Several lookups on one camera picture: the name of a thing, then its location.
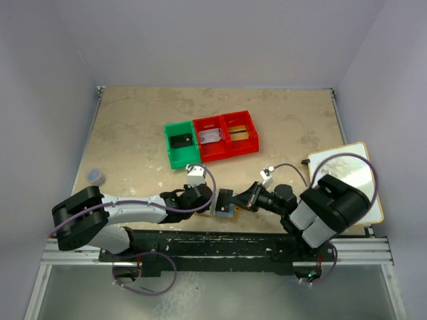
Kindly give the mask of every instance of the red plastic container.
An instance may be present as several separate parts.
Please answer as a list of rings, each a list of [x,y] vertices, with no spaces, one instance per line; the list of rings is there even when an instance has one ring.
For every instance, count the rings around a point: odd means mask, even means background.
[[[232,141],[222,116],[193,120],[194,131],[199,144],[201,162],[210,162],[231,157]],[[220,130],[221,140],[213,143],[200,143],[199,132],[209,129]]]
[[[252,118],[248,111],[239,111],[233,113],[226,113],[222,115],[222,119],[227,127],[227,132],[230,128],[245,126],[249,137],[247,139],[233,141],[231,148],[231,156],[245,155],[247,153],[258,152],[260,150],[260,144],[258,141],[258,133],[255,130],[255,126],[252,123]]]

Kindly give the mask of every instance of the beige table surface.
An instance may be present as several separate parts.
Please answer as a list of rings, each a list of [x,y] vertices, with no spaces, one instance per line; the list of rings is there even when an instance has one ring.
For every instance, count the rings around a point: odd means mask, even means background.
[[[309,153],[343,143],[329,90],[107,87],[74,190],[89,185],[85,172],[91,167],[105,173],[101,192],[106,194],[147,197],[181,188],[186,183],[185,171],[170,168],[163,126],[241,110],[252,116],[260,152],[208,163],[221,188],[245,191],[261,180],[260,170],[283,162],[296,165],[308,180],[308,170],[300,161]],[[292,185],[296,195],[304,190],[298,174],[287,167],[274,172],[274,181]],[[127,225],[135,229],[284,232],[279,216],[263,210],[240,211],[235,221],[193,215],[175,224]],[[347,233],[364,234],[364,230],[355,226]]]

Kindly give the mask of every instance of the white wall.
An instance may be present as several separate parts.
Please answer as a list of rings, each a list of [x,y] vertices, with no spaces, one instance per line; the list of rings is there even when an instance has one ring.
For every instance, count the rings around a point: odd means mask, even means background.
[[[23,319],[50,210],[71,192],[95,96],[52,0],[0,0],[2,319]]]
[[[384,0],[55,0],[99,85],[331,87]]]
[[[425,319],[427,281],[427,2],[387,0],[338,86],[350,141],[380,174],[387,234],[411,319]]]

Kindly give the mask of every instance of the metal frame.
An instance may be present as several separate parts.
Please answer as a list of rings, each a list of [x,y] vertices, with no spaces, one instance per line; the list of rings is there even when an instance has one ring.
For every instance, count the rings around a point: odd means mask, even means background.
[[[91,131],[95,123],[97,112],[101,104],[103,92],[105,87],[98,87],[98,104],[97,110],[94,114],[91,124]],[[340,133],[344,143],[347,139],[342,129],[342,122],[338,113],[338,108],[335,101],[335,93],[330,89],[331,99],[334,104]],[[86,152],[87,144],[89,143],[90,135],[87,138],[83,155]],[[81,163],[77,171],[77,176],[81,170]],[[407,320],[408,316],[404,308],[403,300],[397,284],[396,277],[393,270],[393,258],[388,244],[387,238],[375,238],[374,231],[371,225],[365,226],[369,238],[351,238],[343,237],[333,239],[333,244],[338,249],[338,262],[339,265],[381,265],[386,286],[389,296],[394,308],[397,320]],[[51,274],[52,266],[54,265],[113,265],[113,263],[99,262],[99,249],[90,246],[84,246],[76,251],[63,252],[58,249],[57,242],[54,239],[47,241],[43,256],[41,258],[41,265],[37,279],[34,285],[33,294],[27,308],[25,320],[37,320],[40,308],[43,302],[44,294]],[[331,262],[324,262],[325,265],[332,264]],[[114,265],[135,265],[131,262],[118,262]],[[295,267],[304,267],[312,265],[312,263],[298,262],[294,263]]]

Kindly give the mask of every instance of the white board with yellow border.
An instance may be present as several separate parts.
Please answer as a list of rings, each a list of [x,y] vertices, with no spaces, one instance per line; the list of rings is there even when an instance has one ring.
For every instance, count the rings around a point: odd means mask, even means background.
[[[308,155],[310,160],[308,164],[308,170],[310,172],[310,179],[313,179],[312,175],[318,165],[327,157],[336,155],[338,153],[350,152],[357,155],[363,156],[369,160],[368,150],[363,142],[357,142],[350,145],[343,145],[342,147],[311,153]],[[324,175],[330,174],[349,185],[358,188],[366,196],[371,199],[374,193],[374,180],[372,172],[365,162],[355,157],[339,157],[330,160],[320,168],[314,185],[317,185],[317,181]],[[384,219],[382,213],[380,198],[377,197],[374,206],[369,212],[357,222],[357,225],[369,225],[380,223]]]

